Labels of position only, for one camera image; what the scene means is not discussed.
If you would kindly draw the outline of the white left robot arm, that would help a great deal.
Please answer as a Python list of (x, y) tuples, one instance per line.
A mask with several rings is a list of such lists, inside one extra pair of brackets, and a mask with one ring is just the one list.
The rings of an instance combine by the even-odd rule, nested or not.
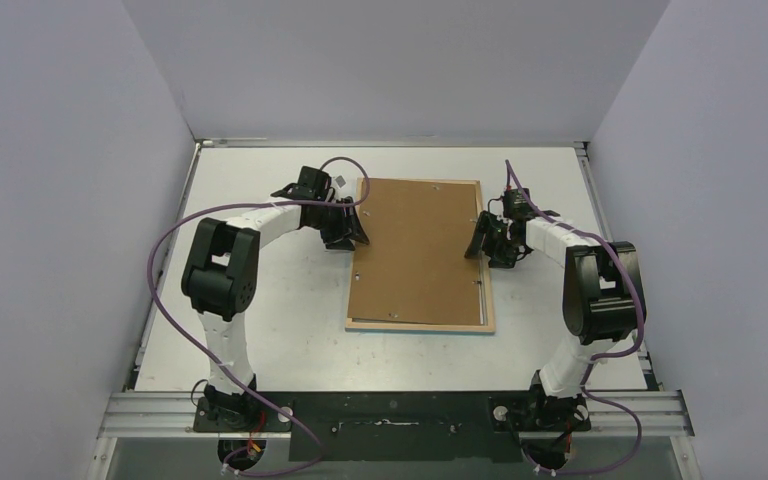
[(328, 250), (352, 251), (369, 238), (345, 181), (305, 166), (296, 182), (259, 207), (226, 220), (199, 221), (181, 289), (205, 331), (211, 366), (204, 389), (209, 418), (242, 431), (259, 420), (256, 375), (248, 358), (245, 312), (254, 300), (261, 250), (281, 236), (309, 228)]

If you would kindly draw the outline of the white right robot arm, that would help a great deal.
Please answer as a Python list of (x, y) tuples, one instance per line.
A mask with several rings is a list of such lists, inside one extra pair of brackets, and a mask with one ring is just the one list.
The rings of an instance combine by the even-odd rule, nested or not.
[(567, 333), (533, 377), (525, 402), (528, 421), (548, 429), (582, 415), (584, 389), (595, 366), (646, 321), (636, 247), (573, 226), (554, 211), (535, 208), (527, 190), (507, 188), (501, 214), (478, 214), (465, 258), (484, 256), (496, 269), (512, 269), (539, 252), (563, 269), (562, 318)]

